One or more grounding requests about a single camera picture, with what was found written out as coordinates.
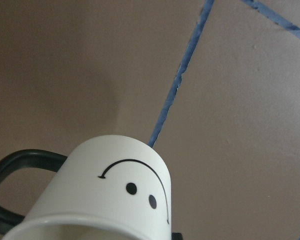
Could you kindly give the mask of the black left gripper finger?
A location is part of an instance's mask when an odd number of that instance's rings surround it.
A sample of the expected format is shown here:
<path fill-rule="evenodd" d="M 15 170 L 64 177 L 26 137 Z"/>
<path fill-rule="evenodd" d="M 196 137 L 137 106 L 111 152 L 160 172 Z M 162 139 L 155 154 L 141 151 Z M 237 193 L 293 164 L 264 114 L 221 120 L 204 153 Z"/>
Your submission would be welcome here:
<path fill-rule="evenodd" d="M 180 232 L 172 232 L 171 240 L 183 240 L 183 235 Z"/>

